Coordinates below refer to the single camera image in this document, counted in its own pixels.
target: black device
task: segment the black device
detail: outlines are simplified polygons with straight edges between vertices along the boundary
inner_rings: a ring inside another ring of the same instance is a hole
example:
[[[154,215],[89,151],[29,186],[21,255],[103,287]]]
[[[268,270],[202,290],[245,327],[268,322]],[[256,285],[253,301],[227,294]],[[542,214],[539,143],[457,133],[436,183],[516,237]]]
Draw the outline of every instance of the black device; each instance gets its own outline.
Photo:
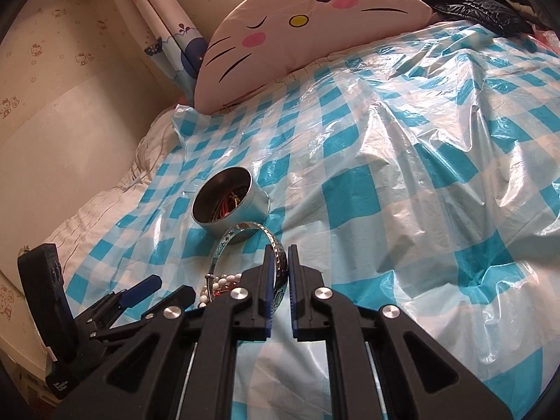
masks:
[[[237,344],[271,333],[270,246],[261,266],[207,307],[189,310],[195,293],[181,286],[140,320],[114,328],[127,307],[159,289],[159,277],[109,293],[72,320],[54,245],[33,249],[18,265],[37,328],[57,359],[47,383],[63,401],[52,420],[230,420]],[[325,341],[335,420],[382,420],[382,404],[390,420],[512,419],[402,310],[355,306],[300,264],[295,245],[288,268],[293,335]]]

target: black whisker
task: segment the black whisker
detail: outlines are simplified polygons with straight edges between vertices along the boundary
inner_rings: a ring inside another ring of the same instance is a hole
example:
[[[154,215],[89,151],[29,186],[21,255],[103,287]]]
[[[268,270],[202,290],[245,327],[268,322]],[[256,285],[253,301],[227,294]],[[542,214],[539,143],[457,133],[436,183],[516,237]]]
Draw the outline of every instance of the black whisker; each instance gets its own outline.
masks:
[[[264,21],[267,20],[267,17],[268,17],[267,15],[264,16],[264,19],[262,19],[262,20],[260,21],[260,24],[257,24],[257,25],[255,25],[254,27],[249,27],[249,26],[247,26],[247,28],[259,28],[262,24],[264,24]]]
[[[208,61],[208,63],[206,63],[206,64],[209,65],[210,63],[212,63],[212,61],[216,60],[216,58],[221,57],[223,54],[226,54],[226,53],[228,53],[230,50],[233,50],[233,49],[235,49],[235,46],[234,46],[234,47],[230,47],[229,49],[227,49],[227,50],[223,51],[222,53],[216,55],[214,58],[212,58],[212,60]]]
[[[222,79],[223,79],[224,77],[226,77],[226,75],[228,75],[228,73],[231,72],[231,70],[232,70],[233,68],[235,68],[237,65],[239,65],[243,60],[245,60],[245,59],[246,59],[247,57],[249,57],[249,56],[251,56],[251,54],[245,55],[243,58],[241,58],[240,60],[237,60],[235,63],[233,63],[233,64],[227,69],[227,71],[223,73],[222,78],[218,81],[218,83],[221,82]]]
[[[206,52],[208,52],[208,50],[210,50],[212,47],[214,47],[214,46],[215,46],[216,44],[218,44],[219,42],[228,40],[229,38],[231,38],[231,36],[228,36],[227,38],[222,38],[222,39],[220,39],[219,41],[213,42],[212,44],[210,44],[210,45],[208,46],[208,49],[206,49]]]
[[[408,14],[406,11],[401,11],[400,9],[393,9],[393,8],[371,8],[371,9],[362,9],[364,11],[394,11],[396,13],[405,13]]]

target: silver bangle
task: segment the silver bangle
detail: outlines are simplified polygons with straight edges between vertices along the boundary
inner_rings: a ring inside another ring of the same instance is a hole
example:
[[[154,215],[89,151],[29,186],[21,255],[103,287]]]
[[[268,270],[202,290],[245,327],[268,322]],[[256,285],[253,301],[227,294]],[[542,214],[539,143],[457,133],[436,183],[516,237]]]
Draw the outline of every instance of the silver bangle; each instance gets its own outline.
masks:
[[[216,264],[218,263],[219,257],[222,255],[223,250],[226,248],[228,243],[236,236],[238,233],[243,232],[247,229],[257,229],[264,232],[271,243],[272,250],[274,252],[274,269],[275,269],[275,280],[274,280],[274,290],[273,290],[273,302],[272,302],[272,313],[276,311],[278,305],[282,302],[284,293],[286,291],[286,284],[288,283],[288,259],[286,258],[286,252],[281,242],[274,236],[274,234],[268,230],[264,225],[254,222],[241,222],[235,224],[230,230],[228,230],[220,242],[218,247],[214,251],[214,256],[212,257],[212,265],[206,277],[206,289],[208,291],[208,300],[212,302],[214,300],[214,290],[212,289],[212,284],[214,283],[214,271],[216,269]]]

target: silver screw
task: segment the silver screw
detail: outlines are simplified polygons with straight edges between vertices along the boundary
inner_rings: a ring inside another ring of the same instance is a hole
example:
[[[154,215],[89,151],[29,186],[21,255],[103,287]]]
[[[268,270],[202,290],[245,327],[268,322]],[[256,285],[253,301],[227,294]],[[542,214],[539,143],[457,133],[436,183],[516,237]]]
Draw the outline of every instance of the silver screw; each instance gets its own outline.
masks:
[[[381,313],[388,319],[394,319],[394,318],[399,317],[400,310],[394,304],[388,304],[388,305],[383,307]]]
[[[231,291],[230,295],[235,300],[243,300],[249,296],[249,291],[244,287],[236,287]]]
[[[315,297],[320,300],[328,300],[332,296],[333,292],[328,287],[319,287],[318,289],[315,289]]]
[[[181,315],[181,308],[178,306],[167,306],[163,310],[163,315],[167,319],[177,319]]]

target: shiny plastic sheet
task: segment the shiny plastic sheet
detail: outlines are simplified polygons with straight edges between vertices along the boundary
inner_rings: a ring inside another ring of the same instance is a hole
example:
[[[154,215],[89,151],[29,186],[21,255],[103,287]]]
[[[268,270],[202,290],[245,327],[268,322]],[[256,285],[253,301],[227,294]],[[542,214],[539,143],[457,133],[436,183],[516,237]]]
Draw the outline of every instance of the shiny plastic sheet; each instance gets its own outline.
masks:
[[[399,305],[520,419],[560,361],[559,79],[530,38],[452,22],[319,60],[219,116],[178,107],[181,146],[66,280],[72,310],[153,273],[163,289],[126,320],[200,289],[216,241],[189,206],[242,165],[303,264],[357,304]],[[229,247],[216,273],[261,263],[265,243]],[[329,418],[324,345],[290,324],[284,301],[272,338],[240,345],[233,419]]]

